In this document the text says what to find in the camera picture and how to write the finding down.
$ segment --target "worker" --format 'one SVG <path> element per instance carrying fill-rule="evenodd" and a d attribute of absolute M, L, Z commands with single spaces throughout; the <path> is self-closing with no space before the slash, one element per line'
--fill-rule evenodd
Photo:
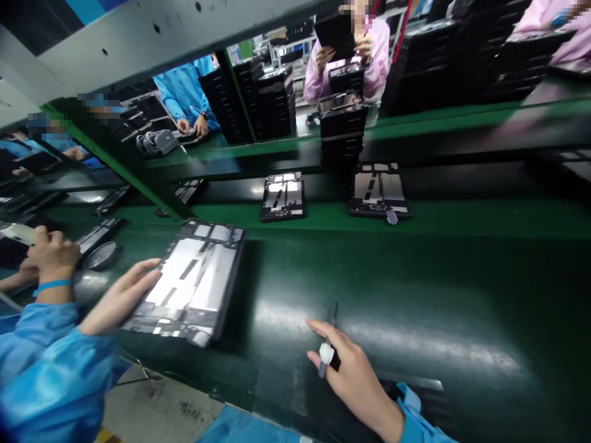
<path fill-rule="evenodd" d="M 48 114 L 39 113 L 34 114 L 33 118 L 29 118 L 28 124 L 31 133 L 36 132 L 41 140 L 53 146 L 67 158 L 81 162 L 89 169 L 105 167 L 96 157 L 93 157 L 90 152 L 73 140 L 67 127 L 59 120 L 52 119 Z"/>
<path fill-rule="evenodd" d="M 552 64 L 573 62 L 591 52 L 591 7 L 589 0 L 533 0 L 509 39 L 527 37 L 532 31 L 560 28 L 577 31 L 552 57 Z"/>
<path fill-rule="evenodd" d="M 33 260 L 41 266 L 43 276 L 45 262 Z M 14 442 L 94 441 L 105 409 L 105 393 L 113 386 L 112 368 L 117 359 L 113 334 L 146 291 L 157 283 L 160 271 L 146 271 L 158 263 L 158 258 L 136 263 L 107 290 L 78 327 L 53 342 L 26 371 L 2 380 L 0 424 L 7 434 L 5 437 Z M 57 271 L 62 266 L 56 264 L 52 269 Z M 308 321 L 307 324 L 312 331 L 328 338 L 339 354 L 340 368 L 336 371 L 328 367 L 328 383 L 347 407 L 384 441 L 452 441 L 421 417 L 417 397 L 406 385 L 399 385 L 405 393 L 404 399 L 390 400 L 361 347 L 343 332 L 327 323 Z M 43 335 L 43 327 L 38 327 L 36 332 L 37 336 Z M 307 356 L 316 367 L 320 366 L 318 353 L 309 351 Z M 198 440 L 199 443 L 247 441 L 295 443 L 299 436 L 226 406 Z"/>
<path fill-rule="evenodd" d="M 210 55 L 158 74 L 154 82 L 161 94 L 162 103 L 171 113 L 182 134 L 205 137 L 210 131 L 220 129 L 199 77 L 214 71 Z"/>
<path fill-rule="evenodd" d="M 369 0 L 352 0 L 342 11 L 351 12 L 356 42 L 356 55 L 352 62 L 358 62 L 365 67 L 363 95 L 365 98 L 374 98 L 386 84 L 390 71 L 390 28 L 379 18 L 369 18 L 368 4 Z M 331 94 L 328 73 L 346 64 L 346 60 L 332 62 L 334 54 L 333 48 L 321 47 L 318 40 L 312 48 L 304 87 L 304 98 L 310 105 L 315 105 L 320 98 Z"/>
<path fill-rule="evenodd" d="M 64 239 L 58 231 L 49 237 L 45 226 L 35 229 L 34 240 L 19 271 L 0 281 L 3 294 L 39 281 L 35 303 L 21 313 L 0 319 L 0 388 L 9 386 L 49 345 L 66 336 L 78 320 L 71 280 L 80 246 Z"/>
<path fill-rule="evenodd" d="M 47 152 L 39 143 L 27 139 L 21 131 L 14 131 L 0 135 L 0 148 L 7 150 L 16 160 L 28 157 L 32 154 Z M 16 177 L 28 177 L 31 172 L 23 167 L 14 167 L 12 175 Z"/>

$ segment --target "blue sleeve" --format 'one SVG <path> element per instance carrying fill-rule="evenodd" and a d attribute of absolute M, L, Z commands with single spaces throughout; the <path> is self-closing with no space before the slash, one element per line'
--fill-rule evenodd
<path fill-rule="evenodd" d="M 75 329 L 0 390 L 0 415 L 9 441 L 92 443 L 117 360 L 115 339 Z"/>
<path fill-rule="evenodd" d="M 5 333 L 0 340 L 0 388 L 33 365 L 53 342 L 68 335 L 77 321 L 74 303 L 27 305 L 14 332 Z"/>
<path fill-rule="evenodd" d="M 445 433 L 434 426 L 420 414 L 420 399 L 405 383 L 397 383 L 404 393 L 404 400 L 396 401 L 406 415 L 404 431 L 400 443 L 456 443 Z"/>
<path fill-rule="evenodd" d="M 182 118 L 186 119 L 187 116 L 185 115 L 183 108 L 180 107 L 177 99 L 171 94 L 170 90 L 166 87 L 162 79 L 159 78 L 160 75 L 161 74 L 153 77 L 153 79 L 154 83 L 156 83 L 156 86 L 158 87 L 158 90 L 160 91 L 162 103 L 170 111 L 175 122 Z"/>
<path fill-rule="evenodd" d="M 206 55 L 205 57 L 198 58 L 193 62 L 195 68 L 199 71 L 199 76 L 205 76 L 207 74 L 211 74 L 214 71 L 214 62 L 211 60 L 210 55 Z M 195 87 L 199 88 L 199 93 L 201 94 L 201 109 L 202 112 L 211 113 L 211 107 L 209 106 L 209 100 L 207 99 L 207 95 L 203 92 L 203 88 L 201 87 L 201 83 L 199 85 L 195 85 Z"/>

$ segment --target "finger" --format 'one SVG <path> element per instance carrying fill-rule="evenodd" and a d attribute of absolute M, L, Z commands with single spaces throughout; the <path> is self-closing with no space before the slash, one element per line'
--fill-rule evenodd
<path fill-rule="evenodd" d="M 136 284 L 125 291 L 124 294 L 126 303 L 129 303 L 130 307 L 133 308 L 143 296 L 143 294 L 145 294 L 146 291 L 152 289 L 156 283 L 158 283 L 158 280 L 160 280 L 161 276 L 162 272 L 160 272 L 158 269 L 153 269 L 146 275 L 142 276 Z"/>
<path fill-rule="evenodd" d="M 316 366 L 316 369 L 320 370 L 320 364 L 322 363 L 320 355 L 314 351 L 308 351 L 306 355 L 308 356 L 308 360 L 310 360 L 314 364 L 314 366 Z M 324 377 L 333 389 L 334 385 L 338 384 L 339 382 L 339 373 L 335 371 L 334 368 L 330 365 L 326 366 L 326 375 Z"/>
<path fill-rule="evenodd" d="M 39 246 L 42 244 L 49 243 L 49 236 L 47 235 L 47 228 L 45 226 L 37 226 L 35 228 L 35 235 L 34 235 L 35 245 Z"/>
<path fill-rule="evenodd" d="M 63 243 L 63 232 L 61 231 L 53 231 L 51 233 L 51 244 L 56 246 L 61 246 Z"/>
<path fill-rule="evenodd" d="M 150 268 L 153 268 L 160 263 L 159 258 L 150 258 L 148 260 L 139 261 L 138 263 L 134 264 L 129 271 L 127 271 L 123 276 L 120 278 L 120 281 L 128 282 L 129 284 L 134 284 L 137 282 L 142 274 Z"/>
<path fill-rule="evenodd" d="M 338 333 L 337 329 L 333 328 L 333 326 L 317 320 L 306 320 L 306 323 L 310 329 L 316 332 L 319 336 L 328 338 L 339 354 L 342 354 L 347 349 L 343 337 Z"/>
<path fill-rule="evenodd" d="M 370 51 L 370 50 L 371 50 L 371 45 L 368 45 L 368 44 L 359 45 L 358 47 L 355 48 L 356 52 L 363 52 L 363 51 Z"/>

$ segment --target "workbench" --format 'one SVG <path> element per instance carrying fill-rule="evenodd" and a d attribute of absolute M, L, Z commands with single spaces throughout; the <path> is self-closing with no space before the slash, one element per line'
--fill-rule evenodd
<path fill-rule="evenodd" d="M 194 213 L 245 228 L 247 242 L 218 343 L 121 332 L 121 346 L 220 401 L 343 441 L 351 416 L 305 355 L 321 339 L 304 320 L 323 320 L 338 300 L 338 327 L 377 371 L 442 382 L 461 441 L 582 441 L 591 213 L 533 180 L 525 159 L 588 143 L 591 105 L 489 106 L 366 130 L 363 159 L 401 164 L 412 218 L 397 226 L 348 215 L 347 178 L 321 165 L 317 135 L 225 148 L 212 137 L 188 156 L 148 162 L 171 187 L 207 178 Z M 304 173 L 308 217 L 262 224 L 264 176 L 293 169 Z M 75 239 L 97 224 L 105 190 L 122 184 L 103 170 L 26 189 L 73 192 L 46 215 Z M 129 224 L 114 238 L 123 249 L 102 273 L 107 285 L 161 256 L 178 232 L 180 222 L 155 211 L 138 194 L 112 215 Z"/>

